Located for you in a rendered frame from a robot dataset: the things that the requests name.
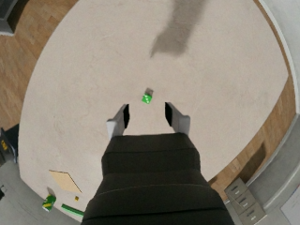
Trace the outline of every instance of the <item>white wall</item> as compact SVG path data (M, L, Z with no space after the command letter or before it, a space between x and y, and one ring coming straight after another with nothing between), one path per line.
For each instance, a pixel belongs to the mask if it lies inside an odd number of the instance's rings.
M296 111L300 113L300 0L260 0L281 37L292 69Z

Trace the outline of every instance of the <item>small green cube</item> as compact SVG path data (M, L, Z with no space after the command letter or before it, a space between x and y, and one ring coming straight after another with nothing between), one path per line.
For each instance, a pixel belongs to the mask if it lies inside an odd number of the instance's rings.
M142 96L142 102L146 104L150 104L152 97L150 95L144 94Z

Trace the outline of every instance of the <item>drawer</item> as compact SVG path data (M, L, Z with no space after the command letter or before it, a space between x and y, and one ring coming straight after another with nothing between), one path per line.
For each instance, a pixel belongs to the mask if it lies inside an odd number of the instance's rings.
M253 195L249 190L246 190L240 197L233 199L229 197L231 204L238 215L244 213L250 206L256 203Z
M232 199L236 199L240 197L246 190L247 190L246 185L244 184L241 178L238 178L225 189L225 193L227 194L228 197L231 197Z
M265 213L261 206L255 203L239 217L244 225L254 225L265 217Z

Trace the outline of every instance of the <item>wooden floor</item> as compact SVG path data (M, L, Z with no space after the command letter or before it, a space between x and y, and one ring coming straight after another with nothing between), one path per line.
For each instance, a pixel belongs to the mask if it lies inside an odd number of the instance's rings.
M291 70L278 34L258 3L265 19L274 30L285 57L290 76L274 110L244 150L210 184L225 200L224 188L236 177L245 182L276 150L293 117L295 99ZM14 37L0 37L0 127L7 129L20 121L29 79L50 35L77 0L26 0L19 3L9 17L15 27Z

